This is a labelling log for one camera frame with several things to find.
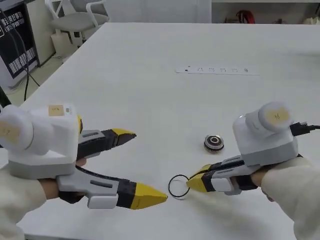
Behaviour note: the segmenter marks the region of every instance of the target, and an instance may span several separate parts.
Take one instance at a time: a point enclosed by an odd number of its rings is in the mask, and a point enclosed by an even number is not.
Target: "black banner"
[[[19,4],[4,11],[4,13],[12,26],[0,13],[0,56],[14,79],[26,68],[26,55],[29,65],[37,60],[36,49],[25,4]],[[24,54],[21,40],[16,31],[13,30],[13,27],[23,39],[26,55]],[[9,33],[11,33],[15,39],[19,55],[17,54],[15,44]]]

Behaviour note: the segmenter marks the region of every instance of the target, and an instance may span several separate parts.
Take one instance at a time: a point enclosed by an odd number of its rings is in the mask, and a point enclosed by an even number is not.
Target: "gray panel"
[[[226,160],[223,160],[223,161],[221,162],[221,165],[238,162],[238,161],[240,161],[240,160],[243,160],[242,157],[241,157],[241,155],[233,156],[233,157],[230,157],[230,158],[228,158],[228,159],[226,159]]]
[[[104,138],[105,135],[99,130],[83,130],[79,136],[78,143],[82,144],[89,140],[94,140],[96,138]]]
[[[92,196],[116,196],[119,182],[87,174],[78,169],[71,175],[57,176],[60,191],[80,192]]]
[[[242,154],[245,165],[271,165],[279,164],[294,159],[298,155],[298,142],[294,138],[292,142],[275,148],[258,151],[250,154]]]
[[[48,179],[57,175],[72,174],[76,163],[55,164],[55,165],[27,165],[14,161],[8,162],[10,174],[22,179]]]

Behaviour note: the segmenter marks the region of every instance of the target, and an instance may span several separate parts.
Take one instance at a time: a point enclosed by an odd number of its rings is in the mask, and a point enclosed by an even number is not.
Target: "label sticker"
[[[268,109],[265,112],[265,118],[272,125],[283,124],[290,119],[288,110],[285,107],[280,107],[275,110]]]
[[[17,144],[20,136],[20,129],[12,126],[5,121],[0,121],[0,137],[5,138],[12,144]]]
[[[64,116],[64,106],[63,105],[49,105],[49,116],[50,117],[58,117]]]

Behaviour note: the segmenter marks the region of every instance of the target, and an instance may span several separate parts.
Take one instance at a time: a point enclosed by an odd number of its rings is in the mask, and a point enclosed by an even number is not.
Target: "black strap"
[[[59,191],[59,198],[66,201],[69,204],[75,204],[79,202],[84,195],[79,195],[78,192],[74,191]]]

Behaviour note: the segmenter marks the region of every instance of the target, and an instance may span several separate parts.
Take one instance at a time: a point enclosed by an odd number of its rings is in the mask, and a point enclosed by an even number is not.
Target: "barcode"
[[[28,51],[26,51],[26,55],[22,54],[17,59],[9,63],[9,67],[13,74],[17,73],[20,69],[22,69],[27,64],[26,56],[28,58],[28,62],[30,62],[30,60],[36,57],[36,53],[33,47],[30,48]]]

